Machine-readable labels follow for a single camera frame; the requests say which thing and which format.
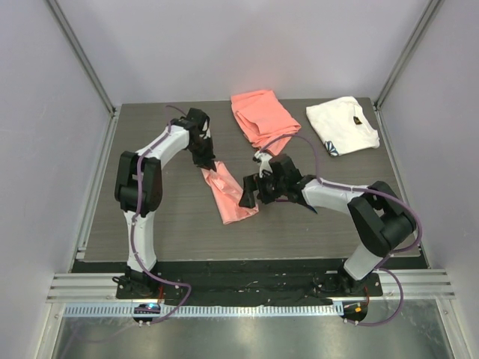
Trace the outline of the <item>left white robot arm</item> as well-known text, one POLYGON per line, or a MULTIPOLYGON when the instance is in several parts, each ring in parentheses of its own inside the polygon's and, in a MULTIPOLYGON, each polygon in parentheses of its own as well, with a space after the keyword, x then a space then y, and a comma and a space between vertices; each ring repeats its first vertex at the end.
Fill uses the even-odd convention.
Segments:
POLYGON ((128 228, 129 256, 125 274, 116 277, 121 292, 152 298, 159 291, 153 225, 162 201, 162 170, 179 152, 188 150, 195 166, 216 170, 210 117, 190 108, 168 122, 152 142, 135 152, 120 155, 115 182, 115 200, 120 204, 128 228))

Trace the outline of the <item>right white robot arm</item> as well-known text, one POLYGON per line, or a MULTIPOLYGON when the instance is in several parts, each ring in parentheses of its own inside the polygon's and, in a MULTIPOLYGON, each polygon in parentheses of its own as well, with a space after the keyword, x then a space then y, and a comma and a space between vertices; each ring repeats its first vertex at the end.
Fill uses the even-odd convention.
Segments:
POLYGON ((285 200, 313 211, 324 208, 351 217, 360 243, 338 269, 332 284, 334 291, 357 294, 373 270, 419 231, 416 215, 383 181, 351 186, 303 175, 286 154, 258 152, 254 161, 259 171, 243 179, 239 200, 242 208, 285 200))

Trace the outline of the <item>pink satin napkin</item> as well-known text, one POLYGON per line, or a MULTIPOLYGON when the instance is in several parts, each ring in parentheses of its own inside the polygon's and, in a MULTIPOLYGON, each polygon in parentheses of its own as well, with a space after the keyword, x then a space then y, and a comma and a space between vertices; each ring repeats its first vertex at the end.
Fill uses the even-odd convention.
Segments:
POLYGON ((227 225, 258 214, 258 206, 252 209, 240 206, 243 189, 223 162, 214 162, 216 170, 201 169, 206 184, 211 188, 222 223, 227 225))

